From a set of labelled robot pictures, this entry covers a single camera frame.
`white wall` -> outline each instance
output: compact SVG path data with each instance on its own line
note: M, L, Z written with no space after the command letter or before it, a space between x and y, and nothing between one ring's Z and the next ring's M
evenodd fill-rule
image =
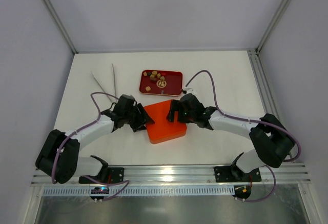
M286 126L328 206L328 0L292 0L261 53Z
M73 54L41 0L0 0L0 223L15 223Z
M255 48L281 0L51 0L76 49Z

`red tray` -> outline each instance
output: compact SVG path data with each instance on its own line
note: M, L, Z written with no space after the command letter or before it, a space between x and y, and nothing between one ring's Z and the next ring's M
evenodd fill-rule
M149 73L157 71L161 76L165 77L164 81L156 78L156 81L150 80ZM175 71L166 70L143 70L141 73L139 91L143 94L155 94L155 95L166 95L166 96L179 96L182 90L182 73Z

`tabletop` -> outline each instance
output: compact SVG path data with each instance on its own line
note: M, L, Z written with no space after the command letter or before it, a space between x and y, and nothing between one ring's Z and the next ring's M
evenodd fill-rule
M55 128L67 131L94 120L96 109L90 93L101 91L92 73L114 94L112 64L117 95L131 94L144 106L179 97L145 95L139 92L145 69L180 71L183 85L199 70L209 70L214 78L219 106L235 114L263 116L264 110L246 51L138 52L76 54L57 115ZM189 85L204 106L213 106L213 91L206 73ZM110 101L96 96L100 109ZM111 165L230 164L241 152L253 148L250 140L225 131L201 129L187 124L184 137L153 145L146 131L133 133L123 126L83 148L80 156L96 155Z

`orange box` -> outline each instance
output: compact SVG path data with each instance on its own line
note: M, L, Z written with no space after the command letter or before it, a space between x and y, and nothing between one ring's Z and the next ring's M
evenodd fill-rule
M158 144L174 138L185 136L187 125L177 121L178 116L174 117L174 122L166 120L170 111L171 100L145 106L148 115L155 121L155 124L146 124L150 143Z

